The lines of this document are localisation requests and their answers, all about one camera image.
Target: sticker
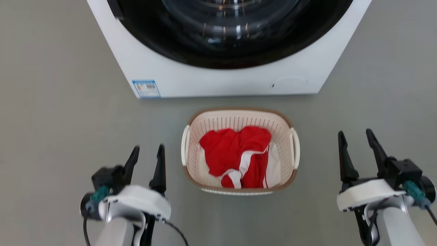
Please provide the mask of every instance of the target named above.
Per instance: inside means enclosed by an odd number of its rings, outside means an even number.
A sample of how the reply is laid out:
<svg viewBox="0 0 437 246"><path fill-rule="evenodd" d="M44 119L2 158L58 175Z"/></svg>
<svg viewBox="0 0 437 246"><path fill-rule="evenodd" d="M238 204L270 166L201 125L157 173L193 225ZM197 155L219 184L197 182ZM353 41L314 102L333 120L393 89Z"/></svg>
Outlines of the sticker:
<svg viewBox="0 0 437 246"><path fill-rule="evenodd" d="M154 80L132 80L141 98L160 98L161 94Z"/></svg>

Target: red clothing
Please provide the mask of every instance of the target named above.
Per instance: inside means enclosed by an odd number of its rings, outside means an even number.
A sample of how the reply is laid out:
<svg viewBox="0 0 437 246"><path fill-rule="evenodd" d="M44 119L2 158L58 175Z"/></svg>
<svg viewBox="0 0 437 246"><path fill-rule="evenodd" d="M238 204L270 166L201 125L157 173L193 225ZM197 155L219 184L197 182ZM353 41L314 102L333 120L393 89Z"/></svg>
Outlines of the red clothing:
<svg viewBox="0 0 437 246"><path fill-rule="evenodd" d="M200 145L205 150L209 173L216 177L224 175L223 187L234 188L235 178L232 180L228 173L239 171L242 188L263 188L270 140L267 129L245 127L240 132L232 129L210 131L201 138Z"/></svg>

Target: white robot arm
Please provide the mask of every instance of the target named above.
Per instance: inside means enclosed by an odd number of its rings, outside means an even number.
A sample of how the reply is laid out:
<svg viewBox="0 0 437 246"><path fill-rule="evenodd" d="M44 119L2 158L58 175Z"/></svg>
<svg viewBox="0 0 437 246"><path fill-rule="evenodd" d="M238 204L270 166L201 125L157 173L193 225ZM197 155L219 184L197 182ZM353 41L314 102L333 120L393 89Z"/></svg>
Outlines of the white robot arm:
<svg viewBox="0 0 437 246"><path fill-rule="evenodd" d="M104 167L92 176L96 192L86 194L80 205L87 246L90 246L87 219L105 221L106 224L95 246L150 246L156 221L174 228L188 246L182 232L168 221L171 206L164 195L164 146L159 147L155 174L149 188L130 185L138 154L139 146L136 146L124 167Z"/></svg>
<svg viewBox="0 0 437 246"><path fill-rule="evenodd" d="M347 152L343 132L338 133L340 179L343 182L337 205L355 213L365 246L425 246L412 223L408 209L426 209L437 224L430 204L436 199L434 184L411 160L387 157L372 130L366 130L373 149L378 175L359 179Z"/></svg>

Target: floor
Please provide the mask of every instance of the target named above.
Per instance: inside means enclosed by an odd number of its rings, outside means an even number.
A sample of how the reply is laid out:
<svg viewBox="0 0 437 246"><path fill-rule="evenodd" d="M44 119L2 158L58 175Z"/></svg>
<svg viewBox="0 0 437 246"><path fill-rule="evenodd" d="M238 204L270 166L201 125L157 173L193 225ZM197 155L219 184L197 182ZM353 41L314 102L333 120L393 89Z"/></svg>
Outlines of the floor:
<svg viewBox="0 0 437 246"><path fill-rule="evenodd" d="M85 245L79 204L91 175L124 163L139 144L133 183L147 186L164 143L171 220L190 245L361 245L355 216L336 207L337 133L362 177L377 172L369 127L389 155L437 180L436 9L434 0L375 0L318 95L138 100L85 0L1 1L0 244ZM259 106L292 120L302 148L292 185L226 197L187 180L182 131L196 111L216 106ZM427 213L411 217L434 245ZM89 222L92 245L102 226ZM183 242L158 225L153 245Z"/></svg>

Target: laundry basket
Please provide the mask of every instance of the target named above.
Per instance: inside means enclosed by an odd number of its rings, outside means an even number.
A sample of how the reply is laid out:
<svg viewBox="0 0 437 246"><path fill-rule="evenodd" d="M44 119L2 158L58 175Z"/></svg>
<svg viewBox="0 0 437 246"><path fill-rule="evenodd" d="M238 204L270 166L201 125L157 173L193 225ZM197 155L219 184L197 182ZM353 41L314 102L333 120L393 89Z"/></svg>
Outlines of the laundry basket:
<svg viewBox="0 0 437 246"><path fill-rule="evenodd" d="M281 182L271 188L233 189L209 186L201 180L198 168L199 141L211 130L231 128L241 131L246 126L266 128L277 146L281 161ZM281 190L295 179L300 159L298 135L287 117L266 109L211 109L195 114L182 135L180 154L187 178L200 189L210 193L252 196Z"/></svg>

